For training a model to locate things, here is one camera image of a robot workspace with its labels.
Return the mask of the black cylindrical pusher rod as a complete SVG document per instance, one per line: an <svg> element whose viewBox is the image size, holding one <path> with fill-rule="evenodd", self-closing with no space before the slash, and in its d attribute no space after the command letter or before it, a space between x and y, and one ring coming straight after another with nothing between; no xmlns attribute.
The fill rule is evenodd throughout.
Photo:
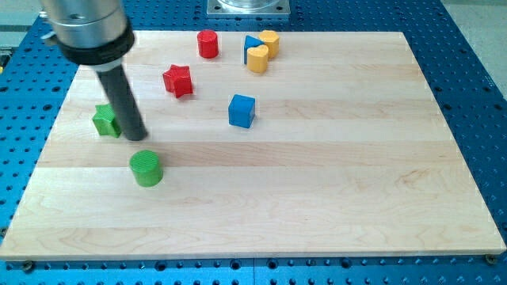
<svg viewBox="0 0 507 285"><path fill-rule="evenodd" d="M123 66L119 65L110 70L97 71L97 76L126 139L130 141L144 140L147 137L147 129Z"/></svg>

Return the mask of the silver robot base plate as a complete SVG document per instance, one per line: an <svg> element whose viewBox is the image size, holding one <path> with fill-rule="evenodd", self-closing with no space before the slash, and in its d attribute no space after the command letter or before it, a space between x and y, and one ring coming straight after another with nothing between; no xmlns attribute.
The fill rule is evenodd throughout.
<svg viewBox="0 0 507 285"><path fill-rule="evenodd" d="M207 15L289 15L289 0L207 0Z"/></svg>

